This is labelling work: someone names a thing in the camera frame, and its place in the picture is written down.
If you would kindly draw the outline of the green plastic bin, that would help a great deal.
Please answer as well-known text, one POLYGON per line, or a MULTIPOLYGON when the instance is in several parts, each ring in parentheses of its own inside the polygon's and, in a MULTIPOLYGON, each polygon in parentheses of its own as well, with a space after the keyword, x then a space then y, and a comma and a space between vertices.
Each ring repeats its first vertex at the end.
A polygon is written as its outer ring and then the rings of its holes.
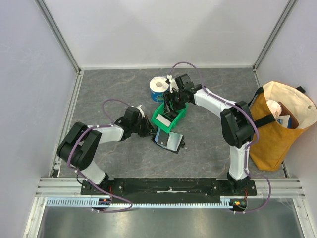
POLYGON ((175 112, 178 112, 178 116, 176 117, 176 119, 171 120, 166 114, 163 113, 163 106, 164 103, 161 103, 156 110, 154 111, 152 118, 151 118, 151 123, 153 123, 155 126, 157 126, 158 128, 162 129, 164 132, 166 133, 170 133, 172 129, 174 129, 177 125, 177 123, 185 117, 186 112, 187 112, 187 105, 186 108, 182 109, 182 110, 178 110, 175 112), (160 123, 157 119, 156 116, 158 114, 163 115, 164 117, 166 117, 167 119, 169 119, 171 121, 171 125, 169 127, 166 127, 165 125, 163 125, 162 123, 160 123))

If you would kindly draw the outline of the black leather card holder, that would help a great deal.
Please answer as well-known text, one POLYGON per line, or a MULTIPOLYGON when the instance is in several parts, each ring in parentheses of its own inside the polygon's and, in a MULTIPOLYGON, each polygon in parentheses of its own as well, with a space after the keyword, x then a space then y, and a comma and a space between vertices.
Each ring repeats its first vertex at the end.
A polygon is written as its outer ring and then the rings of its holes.
POLYGON ((167 150, 167 151, 170 151, 170 152, 173 152, 175 154, 178 154, 179 153, 179 150, 181 148, 184 148, 185 147, 185 142, 184 142, 184 135, 182 134, 178 134, 178 133, 175 133, 175 132, 170 132, 168 133, 169 134, 169 139, 168 139, 168 143, 167 143, 167 147, 166 148, 162 148, 161 146, 159 146, 160 148, 164 149, 164 150, 167 150))

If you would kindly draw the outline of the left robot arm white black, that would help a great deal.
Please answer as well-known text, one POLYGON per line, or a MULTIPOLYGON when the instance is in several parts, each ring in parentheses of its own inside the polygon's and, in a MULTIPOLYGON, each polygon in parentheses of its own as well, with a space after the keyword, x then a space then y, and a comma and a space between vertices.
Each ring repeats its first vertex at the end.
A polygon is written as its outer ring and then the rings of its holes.
POLYGON ((72 169, 92 182, 92 189, 97 194, 107 193, 108 174, 94 161, 100 144, 121 142, 133 133, 141 138, 156 134, 147 115, 139 107, 128 107, 123 116, 110 125, 89 126, 82 122, 75 123, 57 148, 56 155, 72 169))

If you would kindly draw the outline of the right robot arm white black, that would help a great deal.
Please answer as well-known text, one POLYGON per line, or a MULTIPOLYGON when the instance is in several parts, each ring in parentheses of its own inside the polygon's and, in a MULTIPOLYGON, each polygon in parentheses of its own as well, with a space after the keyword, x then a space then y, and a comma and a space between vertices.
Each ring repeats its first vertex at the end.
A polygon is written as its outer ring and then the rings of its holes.
POLYGON ((220 118, 223 139, 230 147, 226 187, 230 194, 240 194, 250 182, 249 151, 254 134, 258 135, 248 104, 222 98, 203 84, 195 85, 187 74, 177 78, 168 75, 165 81, 170 87, 170 90, 164 93, 164 103, 168 111, 181 109, 191 103, 220 118))

